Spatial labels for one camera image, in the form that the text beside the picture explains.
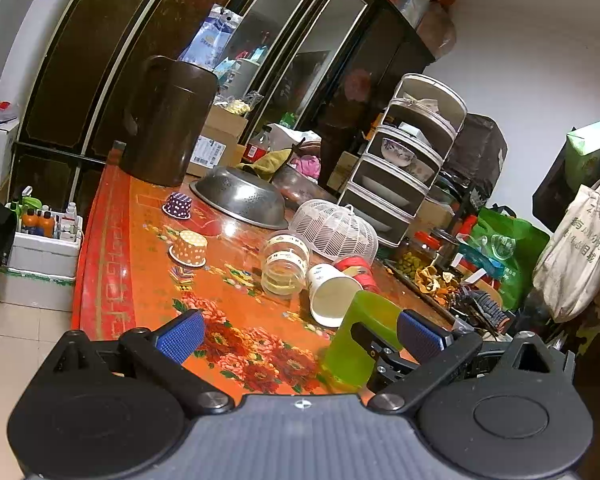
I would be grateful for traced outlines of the green plastic cup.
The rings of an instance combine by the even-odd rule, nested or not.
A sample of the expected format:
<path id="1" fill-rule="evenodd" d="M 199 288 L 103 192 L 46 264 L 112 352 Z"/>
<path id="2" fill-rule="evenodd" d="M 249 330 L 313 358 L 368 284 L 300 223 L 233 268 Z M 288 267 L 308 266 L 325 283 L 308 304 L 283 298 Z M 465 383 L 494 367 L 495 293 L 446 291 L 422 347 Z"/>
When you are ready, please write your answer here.
<path id="1" fill-rule="evenodd" d="M 355 294 L 321 360 L 329 388 L 360 390 L 370 379 L 383 348 L 402 349 L 396 336 L 401 312 L 396 304 L 373 292 L 361 290 Z"/>

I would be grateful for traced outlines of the black tray of dried peels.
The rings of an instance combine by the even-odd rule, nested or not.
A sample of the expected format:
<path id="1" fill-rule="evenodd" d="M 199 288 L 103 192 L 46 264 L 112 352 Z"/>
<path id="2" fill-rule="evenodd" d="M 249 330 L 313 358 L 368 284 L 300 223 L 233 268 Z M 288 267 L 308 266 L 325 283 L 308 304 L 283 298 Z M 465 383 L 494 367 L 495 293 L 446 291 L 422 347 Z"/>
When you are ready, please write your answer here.
<path id="1" fill-rule="evenodd" d="M 463 321 L 494 337 L 505 335 L 515 321 L 503 306 L 500 293 L 485 282 L 459 281 L 452 272 L 438 273 L 434 266 L 417 270 L 410 278 L 406 266 L 385 260 L 385 267 L 441 315 Z"/>

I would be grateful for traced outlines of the red plastic jar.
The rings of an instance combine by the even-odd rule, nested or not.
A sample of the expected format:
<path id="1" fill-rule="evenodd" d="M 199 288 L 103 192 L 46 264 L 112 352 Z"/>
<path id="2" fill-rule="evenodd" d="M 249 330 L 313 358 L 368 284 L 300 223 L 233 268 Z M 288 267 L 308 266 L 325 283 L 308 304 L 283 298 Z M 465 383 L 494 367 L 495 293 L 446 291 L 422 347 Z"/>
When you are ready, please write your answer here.
<path id="1" fill-rule="evenodd" d="M 350 278 L 354 278 L 362 286 L 362 289 L 376 292 L 376 294 L 380 293 L 372 273 L 372 267 L 361 256 L 341 258 L 334 262 L 334 267 Z"/>

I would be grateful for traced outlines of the orange polka dot cupcake liner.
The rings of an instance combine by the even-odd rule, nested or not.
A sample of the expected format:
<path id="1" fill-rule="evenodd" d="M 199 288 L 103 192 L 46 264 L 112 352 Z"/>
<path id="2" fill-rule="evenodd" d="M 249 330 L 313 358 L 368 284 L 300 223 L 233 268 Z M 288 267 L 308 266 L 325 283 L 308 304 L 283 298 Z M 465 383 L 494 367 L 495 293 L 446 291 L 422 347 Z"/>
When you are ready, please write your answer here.
<path id="1" fill-rule="evenodd" d="M 169 248 L 169 255 L 182 266 L 200 268 L 206 264 L 208 240 L 201 234 L 183 230 Z"/>

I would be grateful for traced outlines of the green shopping bag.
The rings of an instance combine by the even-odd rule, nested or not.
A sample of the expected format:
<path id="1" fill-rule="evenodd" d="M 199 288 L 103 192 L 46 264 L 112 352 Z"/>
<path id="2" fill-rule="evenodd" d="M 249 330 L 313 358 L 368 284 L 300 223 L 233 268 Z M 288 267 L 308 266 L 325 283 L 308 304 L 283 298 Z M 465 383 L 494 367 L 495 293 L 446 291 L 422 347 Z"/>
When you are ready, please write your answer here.
<path id="1" fill-rule="evenodd" d="M 509 206 L 483 207 L 469 233 L 469 244 L 504 266 L 500 294 L 506 310 L 516 311 L 531 289 L 532 272 L 550 237 Z"/>

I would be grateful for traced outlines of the white mesh food cover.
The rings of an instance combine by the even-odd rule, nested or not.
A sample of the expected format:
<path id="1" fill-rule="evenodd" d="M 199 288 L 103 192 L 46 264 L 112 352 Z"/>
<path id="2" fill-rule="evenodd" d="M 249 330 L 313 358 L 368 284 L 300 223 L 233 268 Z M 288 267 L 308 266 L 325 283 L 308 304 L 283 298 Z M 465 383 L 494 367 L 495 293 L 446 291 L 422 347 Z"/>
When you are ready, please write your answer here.
<path id="1" fill-rule="evenodd" d="M 351 205 L 307 200 L 294 213 L 289 229 L 330 261 L 358 256 L 372 263 L 378 252 L 375 229 L 357 216 Z"/>

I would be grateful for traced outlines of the white foam box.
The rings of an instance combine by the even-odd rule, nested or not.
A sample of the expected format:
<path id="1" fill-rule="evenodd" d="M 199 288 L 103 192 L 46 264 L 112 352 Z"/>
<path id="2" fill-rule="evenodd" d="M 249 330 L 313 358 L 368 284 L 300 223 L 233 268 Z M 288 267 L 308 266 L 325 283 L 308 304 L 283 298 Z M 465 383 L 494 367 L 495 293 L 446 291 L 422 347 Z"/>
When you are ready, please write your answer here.
<path id="1" fill-rule="evenodd" d="M 54 211 L 31 196 L 9 203 L 17 226 L 0 267 L 0 301 L 21 307 L 71 310 L 83 240 L 83 218 L 75 203 Z"/>

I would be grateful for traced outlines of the beige canvas tote bag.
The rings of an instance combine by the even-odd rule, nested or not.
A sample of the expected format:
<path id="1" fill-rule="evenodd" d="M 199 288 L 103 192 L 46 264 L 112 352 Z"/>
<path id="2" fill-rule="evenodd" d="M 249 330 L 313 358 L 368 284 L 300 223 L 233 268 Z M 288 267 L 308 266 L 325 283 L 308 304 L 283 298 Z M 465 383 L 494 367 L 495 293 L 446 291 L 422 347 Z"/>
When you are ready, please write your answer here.
<path id="1" fill-rule="evenodd" d="M 580 186 L 536 262 L 532 287 L 556 323 L 576 318 L 600 290 L 600 180 Z"/>

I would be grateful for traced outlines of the purple polka dot cupcake liner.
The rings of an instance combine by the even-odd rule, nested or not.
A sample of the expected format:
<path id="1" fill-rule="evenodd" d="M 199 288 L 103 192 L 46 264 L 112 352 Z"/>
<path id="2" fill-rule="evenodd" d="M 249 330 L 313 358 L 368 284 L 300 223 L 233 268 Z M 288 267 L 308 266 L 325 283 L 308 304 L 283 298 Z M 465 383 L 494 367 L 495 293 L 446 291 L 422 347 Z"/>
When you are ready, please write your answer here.
<path id="1" fill-rule="evenodd" d="M 181 192 L 172 192 L 161 206 L 162 211 L 169 217 L 178 220 L 188 220 L 192 211 L 193 199 Z"/>

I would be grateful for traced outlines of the white tiered dish rack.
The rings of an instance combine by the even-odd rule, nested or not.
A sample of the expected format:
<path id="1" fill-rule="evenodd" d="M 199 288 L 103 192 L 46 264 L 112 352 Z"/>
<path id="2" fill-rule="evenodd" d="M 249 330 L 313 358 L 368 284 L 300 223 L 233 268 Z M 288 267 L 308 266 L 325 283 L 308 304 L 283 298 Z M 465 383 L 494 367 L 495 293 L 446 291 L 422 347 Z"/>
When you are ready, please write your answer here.
<path id="1" fill-rule="evenodd" d="M 463 128 L 464 100 L 442 81 L 408 73 L 344 185 L 338 204 L 376 231 L 378 243 L 398 247 Z"/>

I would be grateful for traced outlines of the steel colander bowl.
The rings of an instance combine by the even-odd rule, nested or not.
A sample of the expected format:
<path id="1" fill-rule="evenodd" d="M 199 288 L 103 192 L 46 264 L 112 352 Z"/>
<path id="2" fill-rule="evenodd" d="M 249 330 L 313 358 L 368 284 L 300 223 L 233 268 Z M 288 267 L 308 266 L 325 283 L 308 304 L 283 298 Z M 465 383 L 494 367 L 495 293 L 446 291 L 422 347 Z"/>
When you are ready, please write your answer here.
<path id="1" fill-rule="evenodd" d="M 273 231 L 288 226 L 279 190 L 244 170 L 216 167 L 189 188 L 212 208 L 250 226 Z"/>

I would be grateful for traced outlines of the black bag on shelf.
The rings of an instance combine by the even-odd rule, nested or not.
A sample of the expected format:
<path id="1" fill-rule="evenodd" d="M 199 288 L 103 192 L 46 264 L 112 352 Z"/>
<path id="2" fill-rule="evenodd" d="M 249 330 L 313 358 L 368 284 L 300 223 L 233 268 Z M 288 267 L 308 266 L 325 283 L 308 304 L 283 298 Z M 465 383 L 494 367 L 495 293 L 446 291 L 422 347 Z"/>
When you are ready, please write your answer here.
<path id="1" fill-rule="evenodd" d="M 491 197 L 501 175 L 508 146 L 491 117 L 468 113 L 442 169 L 464 191 L 475 210 Z"/>

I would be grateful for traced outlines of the dark brown pitcher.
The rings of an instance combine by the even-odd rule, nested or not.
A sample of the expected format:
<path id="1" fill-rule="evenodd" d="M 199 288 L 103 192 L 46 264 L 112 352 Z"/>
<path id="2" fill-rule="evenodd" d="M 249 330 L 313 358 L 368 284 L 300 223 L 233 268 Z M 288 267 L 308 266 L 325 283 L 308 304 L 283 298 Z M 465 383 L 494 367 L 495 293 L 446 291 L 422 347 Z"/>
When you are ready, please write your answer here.
<path id="1" fill-rule="evenodd" d="M 146 58 L 124 109 L 129 137 L 120 168 L 151 184 L 180 186 L 218 88 L 211 70 L 163 55 Z"/>

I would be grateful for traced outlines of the dark wooden wardrobe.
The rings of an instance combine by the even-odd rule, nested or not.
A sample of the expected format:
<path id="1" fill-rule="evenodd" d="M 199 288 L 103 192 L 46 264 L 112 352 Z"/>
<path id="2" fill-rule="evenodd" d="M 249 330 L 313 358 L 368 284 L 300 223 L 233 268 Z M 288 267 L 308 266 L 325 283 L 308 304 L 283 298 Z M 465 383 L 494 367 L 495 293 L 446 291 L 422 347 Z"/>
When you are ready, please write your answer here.
<path id="1" fill-rule="evenodd" d="M 110 148 L 128 140 L 123 110 L 153 55 L 179 56 L 214 6 L 242 17 L 229 58 L 253 56 L 260 103 L 245 132 L 270 122 L 330 141 L 336 162 L 407 73 L 434 55 L 391 0 L 71 0 L 23 105 L 9 193 L 91 209 Z"/>

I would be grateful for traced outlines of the blue white snack bag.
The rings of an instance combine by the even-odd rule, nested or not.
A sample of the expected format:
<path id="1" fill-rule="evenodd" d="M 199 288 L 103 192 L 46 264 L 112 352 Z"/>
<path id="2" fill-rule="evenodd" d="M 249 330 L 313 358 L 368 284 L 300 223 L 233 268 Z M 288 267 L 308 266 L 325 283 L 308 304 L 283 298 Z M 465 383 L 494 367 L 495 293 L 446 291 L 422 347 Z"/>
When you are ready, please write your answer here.
<path id="1" fill-rule="evenodd" d="M 213 70 L 241 22 L 240 14 L 214 4 L 178 60 Z"/>

